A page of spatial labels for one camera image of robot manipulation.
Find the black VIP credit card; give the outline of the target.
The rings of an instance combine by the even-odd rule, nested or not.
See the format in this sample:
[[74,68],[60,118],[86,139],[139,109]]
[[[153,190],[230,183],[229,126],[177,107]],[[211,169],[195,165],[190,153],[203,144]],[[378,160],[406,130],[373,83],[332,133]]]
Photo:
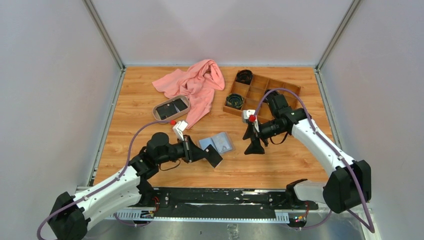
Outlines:
[[222,156],[218,153],[212,144],[208,145],[204,151],[206,152],[206,160],[213,168],[216,168],[222,162]]

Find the pink card holder wallet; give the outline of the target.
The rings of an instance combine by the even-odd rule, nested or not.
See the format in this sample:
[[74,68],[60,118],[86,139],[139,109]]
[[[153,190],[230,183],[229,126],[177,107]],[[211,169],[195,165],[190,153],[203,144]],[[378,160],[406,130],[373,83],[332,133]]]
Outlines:
[[200,139],[198,143],[203,150],[209,145],[212,145],[220,155],[232,152],[235,148],[227,132],[220,132],[216,135]]

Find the beige oval card tray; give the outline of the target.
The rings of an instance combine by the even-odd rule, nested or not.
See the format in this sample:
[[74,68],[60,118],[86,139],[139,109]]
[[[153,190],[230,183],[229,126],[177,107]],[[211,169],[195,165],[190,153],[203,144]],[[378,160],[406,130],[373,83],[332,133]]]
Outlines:
[[191,104],[184,95],[172,97],[152,109],[153,117],[157,121],[174,120],[189,112]]

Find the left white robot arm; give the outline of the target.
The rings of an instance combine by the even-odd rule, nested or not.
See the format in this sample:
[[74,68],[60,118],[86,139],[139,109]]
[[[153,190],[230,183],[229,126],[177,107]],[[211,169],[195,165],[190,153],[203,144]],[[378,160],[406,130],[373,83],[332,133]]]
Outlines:
[[215,167],[222,157],[211,144],[206,149],[198,147],[189,135],[171,144],[166,133],[157,132],[116,174],[74,195],[67,191],[60,194],[47,223],[57,239],[81,240],[93,226],[118,210],[136,204],[149,206],[154,189],[148,180],[159,172],[161,164],[202,159]]

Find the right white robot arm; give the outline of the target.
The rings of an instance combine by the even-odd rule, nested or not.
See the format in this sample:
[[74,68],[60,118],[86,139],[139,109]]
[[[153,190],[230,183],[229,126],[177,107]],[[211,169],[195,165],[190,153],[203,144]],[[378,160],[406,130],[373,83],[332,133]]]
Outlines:
[[306,201],[326,204],[337,214],[359,205],[365,207],[372,198],[370,165],[343,152],[320,130],[305,106],[292,109],[280,91],[269,89],[260,100],[268,105],[272,120],[261,123],[258,109],[242,111],[242,120],[247,124],[243,139],[250,140],[245,155],[263,155],[272,137],[291,135],[319,161],[328,180],[300,179],[288,184],[285,201],[290,208],[298,209]]

